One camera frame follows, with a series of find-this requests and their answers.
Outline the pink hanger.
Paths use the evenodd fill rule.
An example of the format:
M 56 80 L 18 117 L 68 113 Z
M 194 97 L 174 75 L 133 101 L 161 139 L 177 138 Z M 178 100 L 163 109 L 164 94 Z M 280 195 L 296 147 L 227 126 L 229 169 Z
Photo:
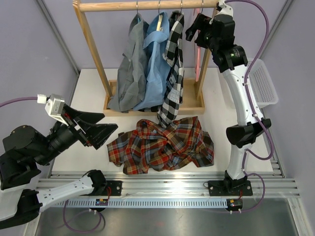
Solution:
M 199 13 L 203 12 L 204 2 L 202 2 L 201 8 L 195 8 L 193 10 L 193 16 L 197 16 Z M 194 44 L 194 71 L 195 71 L 195 81 L 199 81 L 200 74 L 200 61 L 201 61 L 201 48 Z

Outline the red plaid shirt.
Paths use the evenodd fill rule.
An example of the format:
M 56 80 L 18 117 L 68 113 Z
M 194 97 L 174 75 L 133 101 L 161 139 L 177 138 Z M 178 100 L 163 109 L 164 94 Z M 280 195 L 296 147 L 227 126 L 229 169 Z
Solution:
M 174 171 L 193 163 L 196 167 L 214 165 L 214 142 L 203 131 L 199 118 L 175 120 L 167 127 L 148 119 L 137 122 L 136 129 L 119 134 L 107 145 L 108 158 L 122 166 L 126 175 Z

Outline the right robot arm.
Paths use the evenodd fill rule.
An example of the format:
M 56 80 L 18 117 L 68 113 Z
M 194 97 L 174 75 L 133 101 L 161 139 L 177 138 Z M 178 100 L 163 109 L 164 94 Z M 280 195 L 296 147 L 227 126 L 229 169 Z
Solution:
M 271 120 L 264 118 L 253 95 L 246 72 L 248 59 L 242 46 L 234 43 L 235 22 L 228 14 L 210 18 L 199 13 L 186 30 L 186 40 L 196 35 L 197 46 L 212 52 L 213 61 L 225 78 L 236 108 L 237 124 L 226 129 L 231 143 L 231 155 L 223 180 L 208 181 L 210 196 L 251 196 L 252 187 L 245 173 L 246 157 Z

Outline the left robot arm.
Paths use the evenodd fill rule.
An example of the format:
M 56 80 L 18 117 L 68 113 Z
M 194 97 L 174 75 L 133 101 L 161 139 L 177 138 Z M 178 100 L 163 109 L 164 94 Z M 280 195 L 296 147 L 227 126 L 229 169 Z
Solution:
M 100 124 L 102 113 L 82 112 L 64 104 L 58 107 L 57 122 L 48 136 L 29 125 L 21 125 L 3 139 L 0 157 L 0 227 L 26 224 L 53 205 L 76 196 L 100 196 L 107 181 L 100 170 L 88 171 L 79 180 L 49 190 L 26 186 L 38 176 L 39 165 L 46 166 L 57 156 L 80 142 L 99 149 L 118 129 L 115 123 Z

